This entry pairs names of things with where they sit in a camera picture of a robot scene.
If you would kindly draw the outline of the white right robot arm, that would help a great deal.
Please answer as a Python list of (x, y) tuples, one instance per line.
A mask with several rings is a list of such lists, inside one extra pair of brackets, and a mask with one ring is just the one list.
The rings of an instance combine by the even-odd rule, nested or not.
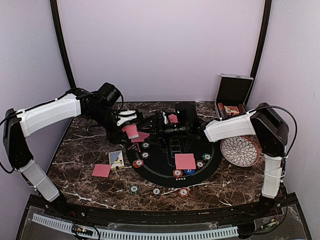
[(255, 205), (255, 213), (266, 217), (275, 208), (274, 199), (284, 177), (284, 166), (290, 148), (287, 147), (289, 126), (275, 111), (277, 106), (261, 103), (255, 109), (225, 119), (202, 121), (195, 106), (188, 102), (176, 105), (177, 123), (161, 114), (155, 129), (162, 137), (186, 134), (215, 143), (220, 140), (254, 135), (257, 137), (265, 157), (264, 180), (261, 194), (265, 197)]

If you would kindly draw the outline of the red yellow poker chip stack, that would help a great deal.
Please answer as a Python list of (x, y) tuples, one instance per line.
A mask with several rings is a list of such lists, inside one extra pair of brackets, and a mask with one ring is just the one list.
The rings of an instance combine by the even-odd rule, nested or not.
[(178, 191), (178, 195), (182, 198), (186, 198), (190, 194), (190, 191), (187, 188), (181, 188)]

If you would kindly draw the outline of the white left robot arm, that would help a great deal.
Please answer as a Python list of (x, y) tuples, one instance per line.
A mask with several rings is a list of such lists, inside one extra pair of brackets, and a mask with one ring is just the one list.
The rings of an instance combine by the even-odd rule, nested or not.
[(60, 218), (67, 218), (71, 208), (61, 199), (61, 191), (47, 176), (42, 165), (37, 163), (32, 151), (40, 142), (35, 138), (44, 140), (43, 146), (48, 150), (53, 143), (53, 140), (44, 136), (48, 130), (83, 116), (103, 127), (107, 140), (117, 144), (123, 135), (118, 124), (120, 111), (113, 108), (117, 101), (124, 101), (124, 97), (112, 84), (105, 83), (93, 92), (76, 87), (62, 96), (32, 107), (9, 109), (1, 122), (3, 145), (12, 170), (20, 172), (31, 187), (51, 203), (51, 210)]

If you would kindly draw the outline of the red backed card deck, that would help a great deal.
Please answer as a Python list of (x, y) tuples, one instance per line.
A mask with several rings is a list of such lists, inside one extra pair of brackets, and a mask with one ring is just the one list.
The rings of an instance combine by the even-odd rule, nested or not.
[(122, 131), (126, 133), (128, 139), (135, 139), (139, 137), (139, 132), (136, 124), (126, 125), (122, 128)]

